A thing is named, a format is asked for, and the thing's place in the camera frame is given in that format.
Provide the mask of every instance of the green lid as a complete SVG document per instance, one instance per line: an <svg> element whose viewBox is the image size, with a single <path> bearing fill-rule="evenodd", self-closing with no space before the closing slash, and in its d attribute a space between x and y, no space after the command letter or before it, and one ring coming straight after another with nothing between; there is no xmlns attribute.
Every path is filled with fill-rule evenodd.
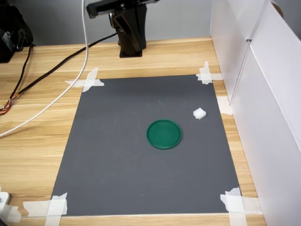
<svg viewBox="0 0 301 226"><path fill-rule="evenodd" d="M149 143L157 149L170 149L181 140L181 128L171 120L154 121L146 132Z"/></svg>

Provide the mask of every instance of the wood grain surface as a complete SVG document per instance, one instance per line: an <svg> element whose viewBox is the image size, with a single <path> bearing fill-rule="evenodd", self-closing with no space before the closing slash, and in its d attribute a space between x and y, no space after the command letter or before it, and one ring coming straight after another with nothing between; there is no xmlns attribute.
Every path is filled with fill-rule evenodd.
<svg viewBox="0 0 301 226"><path fill-rule="evenodd" d="M98 67L97 78L129 78L199 73L205 61L211 73L220 68L210 37L159 40L147 43L141 58L119 58L116 43L97 44L89 50L88 64L81 79ZM34 47L21 87L50 70L63 58L83 45ZM14 89L26 59L28 48L15 53L10 63L0 64L0 105ZM21 95L9 113L0 117L0 133L22 123L42 110L73 80L82 67L85 54L76 56L56 72ZM214 81L217 96L226 96L223 81ZM28 218L24 201L49 200L82 88L72 88L36 120L12 134L0 138L0 185L11 195L10 205L19 207L20 223L10 225L44 225L43 218ZM257 197L245 154L232 115L222 114L238 181L243 196ZM265 225L262 215L247 215L248 225ZM107 217L62 217L66 225L114 226L200 226L230 225L228 214L141 215Z"/></svg>

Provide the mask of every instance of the white sponge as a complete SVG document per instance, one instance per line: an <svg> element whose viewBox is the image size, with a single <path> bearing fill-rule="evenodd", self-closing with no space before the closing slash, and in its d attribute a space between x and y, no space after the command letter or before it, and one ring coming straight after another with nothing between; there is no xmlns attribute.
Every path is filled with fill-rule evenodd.
<svg viewBox="0 0 301 226"><path fill-rule="evenodd" d="M199 108L193 112L193 115L196 119L202 119L206 116L206 112L202 108Z"/></svg>

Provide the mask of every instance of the gray wall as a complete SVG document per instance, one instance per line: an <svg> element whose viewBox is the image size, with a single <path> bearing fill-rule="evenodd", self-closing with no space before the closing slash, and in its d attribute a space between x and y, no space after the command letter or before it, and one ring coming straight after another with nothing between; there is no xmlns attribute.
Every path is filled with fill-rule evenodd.
<svg viewBox="0 0 301 226"><path fill-rule="evenodd" d="M284 20L301 39L301 0L274 0L284 13Z"/></svg>
<svg viewBox="0 0 301 226"><path fill-rule="evenodd" d="M97 0L86 0L86 3ZM81 0L10 0L29 25L36 45L84 43ZM148 5L147 40L210 36L213 0L161 0ZM90 19L87 35L93 42L115 32L107 15ZM114 37L107 42L117 41Z"/></svg>

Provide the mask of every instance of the white cable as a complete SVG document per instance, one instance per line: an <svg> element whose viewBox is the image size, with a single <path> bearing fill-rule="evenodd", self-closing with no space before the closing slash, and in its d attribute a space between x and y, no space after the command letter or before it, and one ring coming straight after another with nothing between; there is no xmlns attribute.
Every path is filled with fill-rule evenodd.
<svg viewBox="0 0 301 226"><path fill-rule="evenodd" d="M61 98L66 92L68 92L68 90L71 89L71 87L76 83L76 81L80 78L81 74L83 73L85 67L86 67L86 64L87 64L87 60L88 60L88 55L89 55L89 52L88 52L88 49L89 49L89 46L88 46L88 41L87 41L87 34L86 34L86 25L85 25L85 0L82 0L82 22L83 22L83 27L84 27L84 35L85 35L85 42L86 42L86 57L85 57L85 62L84 62L84 65L82 67L82 69L80 70L78 76L76 77L76 79L73 81L73 83L70 84L70 86L63 92L61 93L56 99L54 99L50 104L48 104L42 111L40 111L39 113L37 113L35 116L33 116L32 118L30 118L29 120L21 123L20 125L4 132L4 133L1 133L0 134L0 137L20 128L21 126L29 123L30 121L34 120L35 118L37 118L40 114L42 114L44 111L46 111L51 105L53 105L59 98Z"/></svg>

